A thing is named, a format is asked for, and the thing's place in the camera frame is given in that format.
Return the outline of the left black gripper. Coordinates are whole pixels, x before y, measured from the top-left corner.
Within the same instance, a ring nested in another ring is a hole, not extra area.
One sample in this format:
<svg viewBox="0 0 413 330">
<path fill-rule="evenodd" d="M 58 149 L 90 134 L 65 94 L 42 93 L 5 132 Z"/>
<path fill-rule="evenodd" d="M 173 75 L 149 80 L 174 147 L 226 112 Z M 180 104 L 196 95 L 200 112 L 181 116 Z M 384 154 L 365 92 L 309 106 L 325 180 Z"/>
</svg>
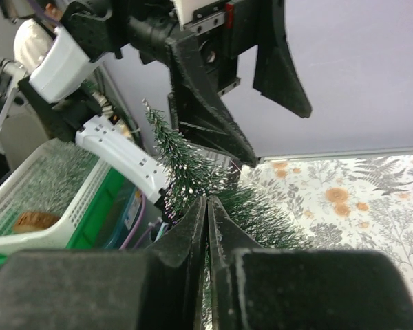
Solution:
<svg viewBox="0 0 413 330">
<path fill-rule="evenodd" d="M 284 1 L 124 1 L 129 44 L 171 77 L 178 128 L 191 142 L 258 164 L 222 102 L 241 53 L 257 44 L 253 88 L 301 118 L 312 106 L 288 47 Z"/>
</svg>

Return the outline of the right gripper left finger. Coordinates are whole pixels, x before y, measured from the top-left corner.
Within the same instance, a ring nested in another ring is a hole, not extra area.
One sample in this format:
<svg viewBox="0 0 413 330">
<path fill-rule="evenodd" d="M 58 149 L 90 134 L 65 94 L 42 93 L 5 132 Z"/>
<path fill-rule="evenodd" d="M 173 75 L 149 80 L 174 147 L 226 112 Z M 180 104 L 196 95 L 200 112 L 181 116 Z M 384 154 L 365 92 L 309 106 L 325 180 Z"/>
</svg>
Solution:
<svg viewBox="0 0 413 330">
<path fill-rule="evenodd" d="M 200 329 L 207 201 L 137 250 L 26 250 L 0 269 L 0 329 Z"/>
</svg>

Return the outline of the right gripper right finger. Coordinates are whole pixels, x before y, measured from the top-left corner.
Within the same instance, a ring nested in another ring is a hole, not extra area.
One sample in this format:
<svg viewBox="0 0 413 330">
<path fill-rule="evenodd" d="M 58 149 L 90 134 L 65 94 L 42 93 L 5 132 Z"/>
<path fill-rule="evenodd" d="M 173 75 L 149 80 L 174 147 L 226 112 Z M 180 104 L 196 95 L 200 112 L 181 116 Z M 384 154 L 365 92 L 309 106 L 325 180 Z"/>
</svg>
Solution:
<svg viewBox="0 0 413 330">
<path fill-rule="evenodd" d="M 208 202 L 214 329 L 413 329 L 392 261 L 372 250 L 266 249 Z"/>
</svg>

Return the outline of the small green christmas tree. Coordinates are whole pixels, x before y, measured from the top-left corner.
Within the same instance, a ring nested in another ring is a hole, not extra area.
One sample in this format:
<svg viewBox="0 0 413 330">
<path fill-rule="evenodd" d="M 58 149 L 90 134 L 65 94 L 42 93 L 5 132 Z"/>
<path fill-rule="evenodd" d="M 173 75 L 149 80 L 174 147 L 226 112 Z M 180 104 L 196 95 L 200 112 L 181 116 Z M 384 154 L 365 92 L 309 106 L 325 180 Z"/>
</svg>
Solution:
<svg viewBox="0 0 413 330">
<path fill-rule="evenodd" d="M 159 161 L 165 168 L 168 191 L 165 215 L 179 222 L 198 197 L 218 197 L 228 216 L 264 248 L 306 248 L 308 241 L 253 181 L 240 183 L 240 171 L 207 157 L 179 132 L 173 130 L 162 111 L 143 102 L 147 121 L 153 127 Z"/>
</svg>

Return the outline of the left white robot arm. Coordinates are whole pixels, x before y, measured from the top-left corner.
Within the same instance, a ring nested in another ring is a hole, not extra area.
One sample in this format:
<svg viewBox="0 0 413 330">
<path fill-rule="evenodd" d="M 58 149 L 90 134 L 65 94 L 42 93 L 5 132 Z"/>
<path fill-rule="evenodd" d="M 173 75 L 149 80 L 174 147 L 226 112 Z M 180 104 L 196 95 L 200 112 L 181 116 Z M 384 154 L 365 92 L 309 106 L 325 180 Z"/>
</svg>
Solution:
<svg viewBox="0 0 413 330">
<path fill-rule="evenodd" d="M 163 209 L 162 166 L 104 118 L 82 87 L 101 58 L 136 48 L 169 69 L 171 119 L 190 142 L 255 166 L 252 146 L 222 102 L 239 85 L 240 54 L 257 48 L 253 87 L 307 118 L 312 107 L 288 47 L 283 1 L 73 1 L 44 61 L 19 89 L 54 137 L 99 156 Z"/>
</svg>

